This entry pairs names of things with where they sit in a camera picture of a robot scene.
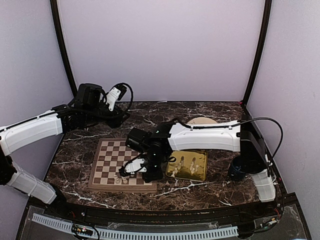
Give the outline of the wooden chess board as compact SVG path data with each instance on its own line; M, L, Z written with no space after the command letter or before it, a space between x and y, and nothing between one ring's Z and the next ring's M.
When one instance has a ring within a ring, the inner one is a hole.
M138 155L138 152L126 146L125 141L124 138L99 140L88 184L90 190L108 193L155 193L157 191L157 183L144 182L140 172L128 176L128 184L122 183L119 169ZM114 175L119 177L120 184L115 184Z

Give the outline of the gold metal tray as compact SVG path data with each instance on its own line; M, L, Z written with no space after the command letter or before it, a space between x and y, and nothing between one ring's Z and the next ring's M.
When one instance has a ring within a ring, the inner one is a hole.
M207 176L208 153L205 150L181 150L171 154L174 162L166 167L167 177L204 182Z

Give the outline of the white chess king piece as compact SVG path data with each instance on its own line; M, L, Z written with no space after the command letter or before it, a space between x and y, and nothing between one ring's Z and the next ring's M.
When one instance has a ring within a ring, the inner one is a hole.
M128 179L126 177L122 177L122 183L124 185L127 185L128 184Z

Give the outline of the white chess queen piece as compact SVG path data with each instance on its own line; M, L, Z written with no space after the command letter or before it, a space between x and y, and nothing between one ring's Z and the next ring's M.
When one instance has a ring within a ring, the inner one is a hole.
M113 176L113 178L114 178L114 183L115 184L120 184L121 183L121 180L119 179L119 177L116 174Z

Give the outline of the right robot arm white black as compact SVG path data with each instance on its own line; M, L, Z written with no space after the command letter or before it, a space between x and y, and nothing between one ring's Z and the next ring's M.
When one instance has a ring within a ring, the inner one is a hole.
M132 128L125 144L138 156L123 165L122 177L141 173L146 183L163 178L162 163L173 160L174 151L226 150L240 155L231 162L228 175L240 180L250 175L260 202L255 213L266 217L275 208L276 187L271 176L272 157L268 156L265 141L255 122L268 117L250 118L215 124L186 124L174 118L159 124L153 131Z

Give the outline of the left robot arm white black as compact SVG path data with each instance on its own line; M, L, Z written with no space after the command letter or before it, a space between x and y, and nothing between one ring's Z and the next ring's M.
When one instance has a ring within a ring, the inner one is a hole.
M51 210L60 218L71 213L65 196L54 185L44 182L18 166L11 154L42 139L66 134L73 130L86 129L98 123L118 128L129 118L127 109L116 105L131 86L121 82L108 92L93 83L79 85L76 96L67 104L18 123L0 129L0 183L21 191L28 196L51 205Z

